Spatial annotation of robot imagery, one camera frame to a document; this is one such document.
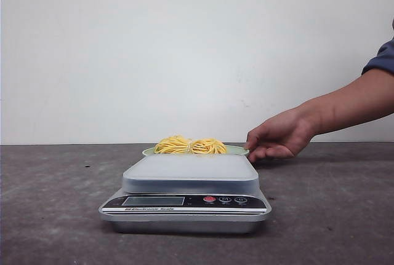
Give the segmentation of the forearm with blue sleeve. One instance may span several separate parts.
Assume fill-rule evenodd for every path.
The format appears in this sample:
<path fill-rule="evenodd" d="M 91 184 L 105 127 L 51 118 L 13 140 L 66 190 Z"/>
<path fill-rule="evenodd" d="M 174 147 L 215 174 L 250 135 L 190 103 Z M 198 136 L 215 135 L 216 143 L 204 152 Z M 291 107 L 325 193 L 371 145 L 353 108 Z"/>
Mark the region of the forearm with blue sleeve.
<path fill-rule="evenodd" d="M 393 40 L 383 44 L 361 76 L 308 102 L 305 119 L 314 135 L 345 129 L 393 114 Z"/>

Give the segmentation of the bare human hand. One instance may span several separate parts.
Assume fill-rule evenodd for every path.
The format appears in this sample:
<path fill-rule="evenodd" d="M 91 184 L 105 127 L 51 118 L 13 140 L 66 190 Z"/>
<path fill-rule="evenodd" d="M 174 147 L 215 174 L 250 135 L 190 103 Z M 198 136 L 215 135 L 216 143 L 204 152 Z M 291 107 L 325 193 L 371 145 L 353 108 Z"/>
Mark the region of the bare human hand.
<path fill-rule="evenodd" d="M 249 161 L 295 157 L 316 135 L 320 122 L 320 114 L 303 106 L 267 119 L 247 134 Z"/>

